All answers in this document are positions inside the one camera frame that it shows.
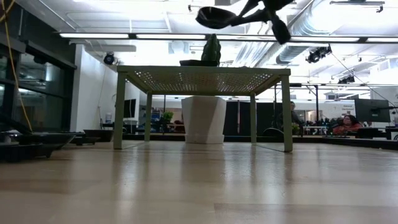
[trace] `computer monitor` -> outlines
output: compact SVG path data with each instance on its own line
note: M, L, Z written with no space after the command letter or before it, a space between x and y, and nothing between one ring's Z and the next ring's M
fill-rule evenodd
M387 100L355 99L355 115L358 121L390 123L390 110Z
M136 99L124 100L124 118L133 118L136 113Z

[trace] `glass wall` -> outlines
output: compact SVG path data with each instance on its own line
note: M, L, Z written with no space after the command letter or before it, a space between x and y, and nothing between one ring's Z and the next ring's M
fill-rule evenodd
M32 54L13 52L12 56L18 89L7 48L0 47L0 112L26 126L27 116L33 131L69 131L73 70ZM3 131L10 129L1 121L0 126Z
M53 94L64 93L64 71L51 63L30 54L21 55L21 68L19 71L21 84L29 85Z
M27 125L21 105L21 97L25 106L27 117L34 129L61 129L63 102L61 98L49 96L23 88L19 89L13 118Z

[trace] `wooden floor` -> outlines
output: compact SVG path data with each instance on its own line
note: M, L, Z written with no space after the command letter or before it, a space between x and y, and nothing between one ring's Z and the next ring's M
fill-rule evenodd
M294 147L97 144L1 162L0 223L397 223L398 153Z

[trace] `red shirt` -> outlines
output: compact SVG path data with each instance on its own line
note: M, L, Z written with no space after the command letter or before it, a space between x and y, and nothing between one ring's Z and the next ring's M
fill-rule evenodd
M348 131L358 131L359 128L362 128L362 124L354 124L350 127L348 126L338 126L333 128L333 134L344 134Z

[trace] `table leg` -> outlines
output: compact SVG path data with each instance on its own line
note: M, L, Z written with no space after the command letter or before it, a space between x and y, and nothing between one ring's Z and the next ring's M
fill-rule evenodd
M251 144L257 143L257 111L256 111L256 94L250 94L250 134Z
M144 135L145 141L150 141L151 118L152 118L152 92L147 92L147 108L146 108L146 117L145 117L145 135Z
M284 120L284 147L285 152L293 151L292 112L290 110L290 84L289 76L282 75L282 109Z
M114 116L113 149L123 149L123 113L124 94L126 89L126 74L118 73L118 85L116 87L116 109Z

